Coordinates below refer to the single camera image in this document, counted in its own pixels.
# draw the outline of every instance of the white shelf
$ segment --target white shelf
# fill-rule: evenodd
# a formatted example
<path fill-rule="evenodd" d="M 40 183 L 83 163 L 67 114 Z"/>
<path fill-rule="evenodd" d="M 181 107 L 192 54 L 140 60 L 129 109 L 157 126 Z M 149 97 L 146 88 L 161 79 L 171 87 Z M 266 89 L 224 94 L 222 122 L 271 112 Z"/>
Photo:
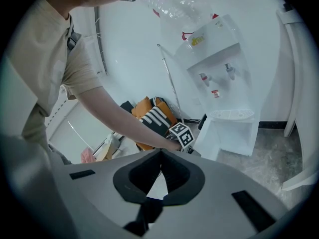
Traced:
<path fill-rule="evenodd" d="M 237 120 L 247 120 L 254 116 L 254 112 L 250 109 L 244 110 L 219 110 L 212 111 L 210 113 L 211 117 L 218 120 L 227 121 L 237 121 Z"/>

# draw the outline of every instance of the floor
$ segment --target floor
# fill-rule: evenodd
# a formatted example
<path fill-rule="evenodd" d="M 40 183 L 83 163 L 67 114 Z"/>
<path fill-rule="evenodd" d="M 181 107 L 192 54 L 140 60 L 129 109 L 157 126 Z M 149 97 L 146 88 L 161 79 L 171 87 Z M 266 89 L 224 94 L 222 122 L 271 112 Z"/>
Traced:
<path fill-rule="evenodd" d="M 188 125 L 194 137 L 197 138 L 199 130 L 196 124 Z M 120 150 L 113 158 L 137 153 L 133 141 L 124 138 Z M 292 178 L 302 171 L 302 153 L 298 131 L 294 130 L 290 137 L 284 137 L 280 129 L 259 129 L 252 156 L 243 156 L 221 150 L 217 162 L 230 165 L 245 173 L 275 194 L 287 207 L 291 209 L 303 201 L 311 186 L 302 186 L 291 191 L 282 191 L 284 181 Z M 163 175 L 159 176 L 148 196 L 162 199 L 167 194 Z"/>

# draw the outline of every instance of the plastic water bottle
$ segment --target plastic water bottle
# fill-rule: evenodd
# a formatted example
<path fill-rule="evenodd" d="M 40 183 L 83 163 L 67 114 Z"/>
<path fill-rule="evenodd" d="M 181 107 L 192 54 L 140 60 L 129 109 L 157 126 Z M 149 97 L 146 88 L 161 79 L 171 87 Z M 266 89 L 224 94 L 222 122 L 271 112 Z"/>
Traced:
<path fill-rule="evenodd" d="M 207 0 L 140 0 L 187 40 L 190 34 L 217 16 Z"/>

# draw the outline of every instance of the beige t-shirt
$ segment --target beige t-shirt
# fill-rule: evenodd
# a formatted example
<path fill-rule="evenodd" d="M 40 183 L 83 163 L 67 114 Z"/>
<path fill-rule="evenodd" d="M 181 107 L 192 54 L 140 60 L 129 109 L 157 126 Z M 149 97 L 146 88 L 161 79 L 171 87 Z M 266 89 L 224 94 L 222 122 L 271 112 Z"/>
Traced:
<path fill-rule="evenodd" d="M 26 131 L 34 134 L 39 130 L 43 135 L 45 127 L 39 120 L 44 122 L 44 116 L 50 115 L 61 85 L 66 88 L 69 99 L 101 86 L 82 38 L 67 55 L 67 41 L 72 27 L 70 18 L 65 20 L 46 0 L 37 0 L 12 39 L 9 58 L 38 97 L 37 111 L 31 114 L 24 130 L 25 135 L 31 134 Z"/>

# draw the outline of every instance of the man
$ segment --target man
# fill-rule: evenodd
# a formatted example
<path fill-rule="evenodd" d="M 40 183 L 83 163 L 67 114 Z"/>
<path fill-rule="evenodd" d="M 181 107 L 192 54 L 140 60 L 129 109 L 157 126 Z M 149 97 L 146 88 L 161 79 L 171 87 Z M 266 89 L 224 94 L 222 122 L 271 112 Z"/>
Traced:
<path fill-rule="evenodd" d="M 69 11 L 113 1 L 116 0 L 37 0 L 13 38 L 10 60 L 38 97 L 22 135 L 46 151 L 50 149 L 44 119 L 58 99 L 60 85 L 64 85 L 68 99 L 77 98 L 111 130 L 157 148 L 180 149 L 179 143 L 153 132 L 113 101 L 93 72 L 81 38 L 68 54 L 73 28 Z"/>

